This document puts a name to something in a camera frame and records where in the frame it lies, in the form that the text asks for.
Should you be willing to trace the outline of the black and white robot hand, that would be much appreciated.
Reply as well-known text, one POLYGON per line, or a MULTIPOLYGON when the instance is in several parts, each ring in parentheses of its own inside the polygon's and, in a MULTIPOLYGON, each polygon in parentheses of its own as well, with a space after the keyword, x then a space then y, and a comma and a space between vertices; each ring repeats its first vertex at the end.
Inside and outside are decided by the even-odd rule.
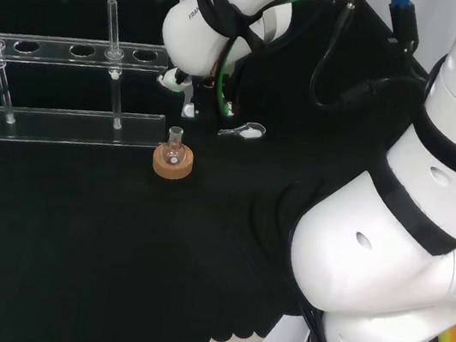
POLYGON ((192 76, 175 67, 159 74, 157 82, 164 90, 183 97, 183 118, 210 119, 223 127, 235 124, 232 106, 225 99, 219 100, 213 77, 192 76))

